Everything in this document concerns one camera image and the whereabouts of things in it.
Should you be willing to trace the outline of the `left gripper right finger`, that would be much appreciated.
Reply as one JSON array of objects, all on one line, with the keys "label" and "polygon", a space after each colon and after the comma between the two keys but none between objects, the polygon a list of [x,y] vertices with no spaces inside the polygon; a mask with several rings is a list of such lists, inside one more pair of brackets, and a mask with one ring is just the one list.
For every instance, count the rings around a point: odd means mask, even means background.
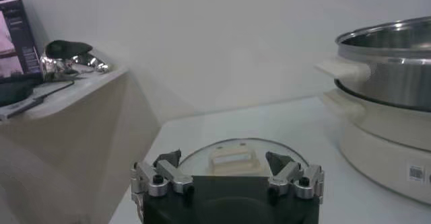
[{"label": "left gripper right finger", "polygon": [[267,189],[270,200],[278,200],[290,191],[302,200],[323,199],[325,172],[320,165],[303,167],[288,155],[270,151],[266,152],[265,158],[272,173]]}]

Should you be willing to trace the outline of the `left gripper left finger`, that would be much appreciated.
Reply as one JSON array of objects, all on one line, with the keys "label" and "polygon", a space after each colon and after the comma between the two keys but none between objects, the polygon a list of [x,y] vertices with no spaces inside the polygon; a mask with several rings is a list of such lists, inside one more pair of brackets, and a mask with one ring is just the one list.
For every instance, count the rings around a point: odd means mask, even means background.
[{"label": "left gripper left finger", "polygon": [[131,193],[163,197],[171,189],[183,196],[192,195],[195,191],[193,177],[178,168],[181,155],[181,150],[177,149],[160,154],[151,164],[135,162],[131,167]]}]

